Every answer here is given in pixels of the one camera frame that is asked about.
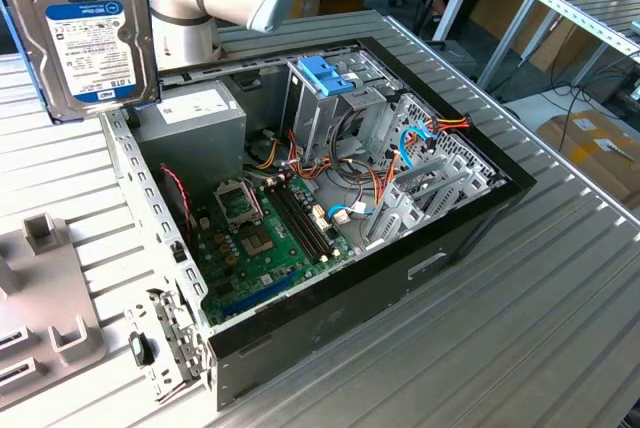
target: green motherboard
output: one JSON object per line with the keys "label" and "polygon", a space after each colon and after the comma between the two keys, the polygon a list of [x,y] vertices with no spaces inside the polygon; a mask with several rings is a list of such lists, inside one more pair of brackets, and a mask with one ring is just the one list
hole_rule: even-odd
{"label": "green motherboard", "polygon": [[[328,255],[312,257],[295,220],[291,224],[291,216],[283,212],[290,213],[292,205],[297,204],[293,207],[296,212],[304,213],[311,220],[312,207],[317,202],[300,178],[287,180],[280,188],[287,191],[285,195],[291,197],[290,203],[282,204],[269,196],[267,187],[256,186],[253,193],[262,221],[245,223],[235,232],[230,230],[214,196],[194,204],[193,214],[198,221],[196,260],[209,288],[202,308],[215,323],[246,311],[354,255],[347,240],[330,228],[325,232],[316,229],[312,234],[330,248]],[[227,216],[230,212],[237,215],[248,209],[249,204],[230,197],[222,202]]]}

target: dell hard drive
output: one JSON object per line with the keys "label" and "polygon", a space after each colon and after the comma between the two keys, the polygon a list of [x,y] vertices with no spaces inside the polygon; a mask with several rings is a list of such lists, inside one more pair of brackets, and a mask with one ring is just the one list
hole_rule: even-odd
{"label": "dell hard drive", "polygon": [[2,0],[54,120],[159,98],[147,0]]}

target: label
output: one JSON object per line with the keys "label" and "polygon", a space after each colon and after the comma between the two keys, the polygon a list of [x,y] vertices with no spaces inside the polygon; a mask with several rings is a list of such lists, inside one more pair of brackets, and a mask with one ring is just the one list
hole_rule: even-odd
{"label": "label", "polygon": [[578,128],[580,128],[582,131],[591,131],[591,130],[597,130],[598,127],[596,125],[594,125],[591,120],[588,120],[587,118],[578,118],[573,120],[573,122],[578,125]]}
{"label": "label", "polygon": [[611,146],[615,146],[615,144],[613,143],[613,141],[607,139],[607,138],[601,138],[599,140],[593,140],[596,142],[596,144],[602,148],[604,151],[611,151],[613,148],[611,148]]}
{"label": "label", "polygon": [[216,90],[176,96],[164,100],[158,105],[158,110],[167,124],[191,120],[228,109],[229,106]]}
{"label": "label", "polygon": [[67,86],[75,98],[95,103],[131,94],[136,84],[131,48],[118,37],[125,24],[122,3],[49,5],[45,14]]}

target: red wire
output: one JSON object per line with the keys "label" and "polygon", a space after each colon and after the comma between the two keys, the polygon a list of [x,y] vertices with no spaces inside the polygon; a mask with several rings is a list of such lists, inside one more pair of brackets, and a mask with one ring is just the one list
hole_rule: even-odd
{"label": "red wire", "polygon": [[189,221],[189,214],[191,213],[191,210],[189,210],[189,202],[187,201],[187,191],[184,189],[184,185],[180,181],[180,178],[178,178],[178,176],[173,171],[171,171],[166,166],[161,166],[160,169],[164,171],[167,175],[169,175],[171,178],[173,178],[173,181],[176,182],[176,185],[178,186],[178,190],[180,191],[180,196],[182,196],[182,202],[184,203],[184,216],[187,222],[187,244],[190,245],[191,244],[191,222]]}

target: yellow wire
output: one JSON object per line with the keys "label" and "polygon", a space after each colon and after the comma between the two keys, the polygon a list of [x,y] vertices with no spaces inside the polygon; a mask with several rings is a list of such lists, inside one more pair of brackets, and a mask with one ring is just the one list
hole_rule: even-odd
{"label": "yellow wire", "polygon": [[256,166],[257,169],[266,170],[267,168],[269,168],[273,164],[274,160],[276,159],[276,145],[277,144],[278,144],[278,141],[277,140],[273,140],[273,144],[271,145],[271,153],[269,154],[269,158],[267,158],[267,161],[265,161],[261,165]]}
{"label": "yellow wire", "polygon": [[438,121],[441,123],[464,123],[467,121],[466,118],[460,118],[459,120],[447,120],[445,118],[438,118]]}

